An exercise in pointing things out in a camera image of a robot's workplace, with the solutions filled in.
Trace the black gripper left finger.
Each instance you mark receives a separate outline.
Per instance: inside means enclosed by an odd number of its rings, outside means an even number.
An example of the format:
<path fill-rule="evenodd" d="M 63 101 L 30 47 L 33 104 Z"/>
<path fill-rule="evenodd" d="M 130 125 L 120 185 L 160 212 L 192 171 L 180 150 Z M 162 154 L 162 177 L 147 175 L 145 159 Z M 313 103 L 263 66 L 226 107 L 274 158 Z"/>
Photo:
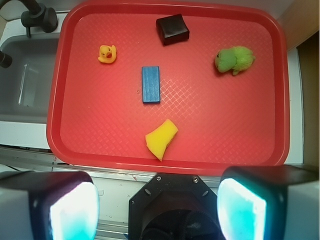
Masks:
<path fill-rule="evenodd" d="M 93 240 L 98 189 L 84 171 L 0 174 L 2 240 Z"/>

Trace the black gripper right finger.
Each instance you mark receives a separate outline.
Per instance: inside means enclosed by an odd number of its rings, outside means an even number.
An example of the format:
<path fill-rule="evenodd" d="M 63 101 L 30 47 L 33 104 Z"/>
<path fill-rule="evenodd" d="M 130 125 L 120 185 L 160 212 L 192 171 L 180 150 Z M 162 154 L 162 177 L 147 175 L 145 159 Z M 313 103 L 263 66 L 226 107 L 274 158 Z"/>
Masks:
<path fill-rule="evenodd" d="M 318 240 L 320 173 L 304 166 L 231 166 L 217 215 L 227 240 Z"/>

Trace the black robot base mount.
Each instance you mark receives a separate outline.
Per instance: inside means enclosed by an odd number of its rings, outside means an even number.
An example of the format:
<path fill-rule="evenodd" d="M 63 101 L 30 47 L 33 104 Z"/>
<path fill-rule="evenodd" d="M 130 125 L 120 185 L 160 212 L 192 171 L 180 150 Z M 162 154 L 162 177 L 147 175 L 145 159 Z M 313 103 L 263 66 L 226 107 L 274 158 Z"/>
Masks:
<path fill-rule="evenodd" d="M 128 202 L 130 240 L 223 240 L 217 195 L 197 175 L 158 173 Z"/>

